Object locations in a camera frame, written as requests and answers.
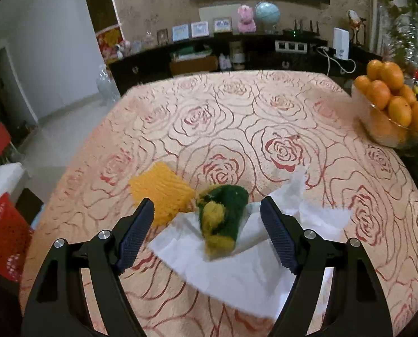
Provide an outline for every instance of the pink piggy bank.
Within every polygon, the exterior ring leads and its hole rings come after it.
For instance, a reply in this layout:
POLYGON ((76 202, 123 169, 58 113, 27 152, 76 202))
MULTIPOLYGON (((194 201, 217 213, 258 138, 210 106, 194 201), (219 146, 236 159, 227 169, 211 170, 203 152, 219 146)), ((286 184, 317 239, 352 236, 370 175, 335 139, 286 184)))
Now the pink piggy bank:
POLYGON ((252 7, 248 5, 242 5, 237 10, 239 13, 239 32, 241 33, 254 33, 255 32, 255 22, 254 22, 254 12, 252 7))

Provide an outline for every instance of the white napkin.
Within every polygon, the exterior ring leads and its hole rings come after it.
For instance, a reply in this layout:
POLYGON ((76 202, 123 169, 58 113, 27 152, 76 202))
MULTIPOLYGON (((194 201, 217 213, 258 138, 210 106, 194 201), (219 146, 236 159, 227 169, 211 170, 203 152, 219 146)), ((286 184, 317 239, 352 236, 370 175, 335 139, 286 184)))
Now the white napkin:
MULTIPOLYGON (((313 229, 325 240, 340 240, 350 212, 307 204, 302 200, 304 189, 305 169, 299 167, 270 196, 303 229, 313 229)), ((226 258, 208 260, 196 213, 179 213, 148 247, 196 289, 261 318, 278 317, 295 280, 275 253, 261 220, 260 202, 246 206, 235 250, 226 258)), ((323 286, 331 274, 325 273, 323 286)), ((319 302, 317 310, 323 307, 319 302)))

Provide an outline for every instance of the clear plastic bowl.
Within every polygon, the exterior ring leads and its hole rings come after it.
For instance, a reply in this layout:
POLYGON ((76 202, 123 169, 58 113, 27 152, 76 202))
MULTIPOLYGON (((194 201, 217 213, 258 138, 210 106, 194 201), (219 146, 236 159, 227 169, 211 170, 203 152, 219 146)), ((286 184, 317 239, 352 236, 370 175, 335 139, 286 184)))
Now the clear plastic bowl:
POLYGON ((376 143, 397 149, 407 149, 418 144, 418 133, 416 131, 392 121, 354 85, 352 85, 351 97, 354 111, 368 135, 376 143))

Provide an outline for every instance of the floral tablecloth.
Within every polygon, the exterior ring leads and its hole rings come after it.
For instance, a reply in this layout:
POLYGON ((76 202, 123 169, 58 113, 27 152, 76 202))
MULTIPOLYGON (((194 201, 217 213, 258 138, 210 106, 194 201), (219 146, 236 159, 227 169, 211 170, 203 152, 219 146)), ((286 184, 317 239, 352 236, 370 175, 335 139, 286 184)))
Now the floral tablecloth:
MULTIPOLYGON (((59 181, 26 259, 25 306, 51 244, 111 229, 132 214, 129 179, 155 161, 192 187, 238 184, 259 201, 308 166, 305 197, 352 211, 344 240, 360 239, 376 268, 397 334, 418 309, 418 191, 393 150, 372 143, 351 98, 321 74, 241 71, 132 88, 84 143, 59 181)), ((150 230, 148 240, 161 231, 150 230)), ((94 326, 105 331, 88 270, 94 326)), ((266 336, 273 321, 187 285, 142 247, 121 282, 148 336, 266 336)), ((314 316, 310 331, 320 327, 314 316)))

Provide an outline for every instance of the globe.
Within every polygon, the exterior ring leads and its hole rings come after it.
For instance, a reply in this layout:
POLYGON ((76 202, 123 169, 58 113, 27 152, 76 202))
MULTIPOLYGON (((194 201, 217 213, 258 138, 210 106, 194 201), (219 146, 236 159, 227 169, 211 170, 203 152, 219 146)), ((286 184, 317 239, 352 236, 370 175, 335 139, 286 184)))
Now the globe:
POLYGON ((281 12, 275 4, 262 2, 255 6, 255 18, 265 26, 273 26, 279 22, 281 12))

